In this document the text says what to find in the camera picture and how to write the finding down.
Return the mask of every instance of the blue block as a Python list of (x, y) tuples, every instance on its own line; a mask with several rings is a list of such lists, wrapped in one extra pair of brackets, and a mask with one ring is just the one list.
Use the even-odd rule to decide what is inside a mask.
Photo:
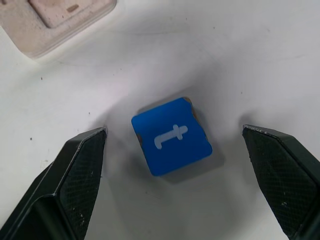
[(164, 175), (212, 153), (188, 98), (178, 98), (143, 112), (134, 116), (131, 123), (154, 176)]

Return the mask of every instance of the white symbol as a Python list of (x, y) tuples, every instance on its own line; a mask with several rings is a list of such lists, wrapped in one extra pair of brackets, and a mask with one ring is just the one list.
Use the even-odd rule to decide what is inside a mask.
[(162, 143), (165, 141), (168, 141), (170, 139), (174, 139), (174, 138), (178, 138), (179, 140), (182, 140), (182, 134), (185, 134), (186, 132), (188, 132), (188, 128), (187, 126), (181, 126), (178, 127), (178, 125), (173, 125), (173, 130), (172, 131), (168, 131), (164, 134), (161, 134), (159, 136), (156, 136), (154, 138), (154, 144), (156, 146), (157, 149), (162, 149)]

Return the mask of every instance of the beige object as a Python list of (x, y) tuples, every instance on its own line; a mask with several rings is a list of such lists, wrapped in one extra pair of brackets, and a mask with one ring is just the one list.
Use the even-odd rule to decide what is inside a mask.
[(0, 0), (0, 25), (28, 57), (40, 57), (116, 5), (116, 0)]

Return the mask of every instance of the white table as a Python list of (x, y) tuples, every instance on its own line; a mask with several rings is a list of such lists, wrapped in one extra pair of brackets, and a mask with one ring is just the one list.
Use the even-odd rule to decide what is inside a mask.
[[(319, 12), (315, 0), (120, 0), (38, 61), (0, 30), (0, 226), (65, 141), (107, 126), (86, 239), (287, 239), (241, 125), (294, 135), (320, 159)], [(131, 118), (181, 96), (214, 153), (153, 177)]]

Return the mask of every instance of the textured gripper pad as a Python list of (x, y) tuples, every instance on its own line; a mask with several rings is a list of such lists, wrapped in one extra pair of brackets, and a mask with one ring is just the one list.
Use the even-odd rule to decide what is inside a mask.
[(86, 236), (100, 184), (105, 131), (86, 140), (61, 186), (60, 202), (78, 240)]
[(283, 232), (294, 239), (319, 190), (277, 139), (249, 128), (244, 137), (259, 187)]

